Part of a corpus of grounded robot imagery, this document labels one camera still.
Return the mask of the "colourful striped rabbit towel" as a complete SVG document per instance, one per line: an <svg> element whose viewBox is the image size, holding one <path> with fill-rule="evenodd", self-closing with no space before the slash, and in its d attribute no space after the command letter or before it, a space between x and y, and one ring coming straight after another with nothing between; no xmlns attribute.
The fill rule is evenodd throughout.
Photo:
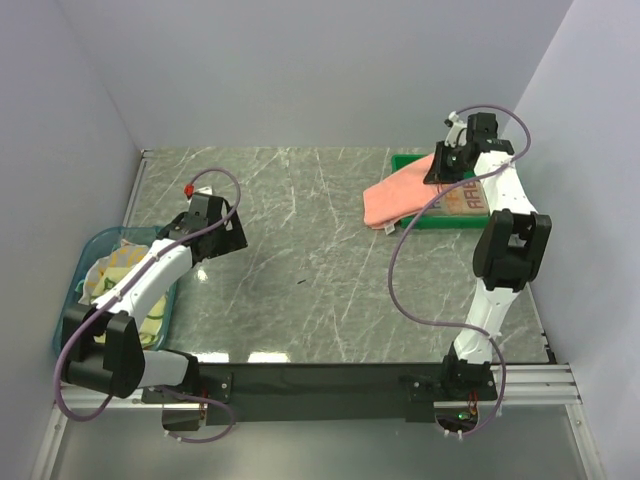
<svg viewBox="0 0 640 480"><path fill-rule="evenodd" d="M479 181L451 190L427 210L428 216L480 217L488 214L489 207Z"/></svg>

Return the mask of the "salmon pink towel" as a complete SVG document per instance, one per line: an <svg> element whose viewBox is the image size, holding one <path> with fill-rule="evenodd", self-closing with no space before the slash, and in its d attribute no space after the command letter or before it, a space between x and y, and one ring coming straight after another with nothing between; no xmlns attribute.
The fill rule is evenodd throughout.
<svg viewBox="0 0 640 480"><path fill-rule="evenodd" d="M381 230L419 213L440 190L423 183L433 160L433 153L421 157L367 188L363 192L364 224Z"/></svg>

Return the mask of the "yellow green patterned towel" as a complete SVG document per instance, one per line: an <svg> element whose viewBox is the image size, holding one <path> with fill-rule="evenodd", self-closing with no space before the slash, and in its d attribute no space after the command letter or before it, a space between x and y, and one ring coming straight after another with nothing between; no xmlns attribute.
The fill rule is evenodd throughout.
<svg viewBox="0 0 640 480"><path fill-rule="evenodd" d="M88 270L76 291L81 294L79 303L89 305L99 296L115 287L136 266L149 250L126 240L120 242L109 256L99 258ZM144 349L159 347L169 309L169 292L166 292L149 311L139 329L139 338Z"/></svg>

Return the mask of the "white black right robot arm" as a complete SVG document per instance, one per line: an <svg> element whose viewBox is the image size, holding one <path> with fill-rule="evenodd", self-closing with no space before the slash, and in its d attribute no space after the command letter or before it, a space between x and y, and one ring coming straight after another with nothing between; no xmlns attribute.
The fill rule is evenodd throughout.
<svg viewBox="0 0 640 480"><path fill-rule="evenodd" d="M424 181L445 193L479 183L489 219L472 258L477 282L471 307L435 389L444 400L493 400L496 339L511 305L538 275L552 221L528 199L517 156L511 142L500 138L493 110L466 119L452 112L445 124L449 132L437 143Z"/></svg>

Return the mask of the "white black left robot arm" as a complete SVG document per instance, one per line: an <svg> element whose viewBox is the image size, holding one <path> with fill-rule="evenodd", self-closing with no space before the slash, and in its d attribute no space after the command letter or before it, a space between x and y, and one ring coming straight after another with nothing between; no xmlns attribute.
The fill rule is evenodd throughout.
<svg viewBox="0 0 640 480"><path fill-rule="evenodd" d="M236 209L219 196L196 193L187 211L156 235L124 278L88 305L63 317L57 380L118 398L165 386L177 401L202 390L195 356L146 350L139 330L167 290L197 264L246 248Z"/></svg>

